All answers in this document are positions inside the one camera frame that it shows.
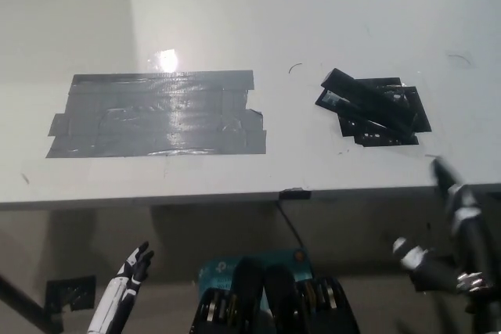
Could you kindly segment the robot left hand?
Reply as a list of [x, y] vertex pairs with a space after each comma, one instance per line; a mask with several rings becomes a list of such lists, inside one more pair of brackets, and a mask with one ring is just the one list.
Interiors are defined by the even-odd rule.
[[148, 248], [148, 242], [136, 248], [109, 281], [87, 333], [122, 333], [141, 285], [148, 277], [154, 255]]

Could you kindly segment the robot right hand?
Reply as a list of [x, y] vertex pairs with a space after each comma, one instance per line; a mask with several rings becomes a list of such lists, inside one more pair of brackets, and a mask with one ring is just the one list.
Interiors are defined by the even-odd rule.
[[499, 295], [500, 261], [473, 191], [441, 157], [432, 161], [431, 169], [444, 200], [456, 267], [452, 268], [430, 250], [403, 237], [394, 241], [393, 255], [420, 292]]

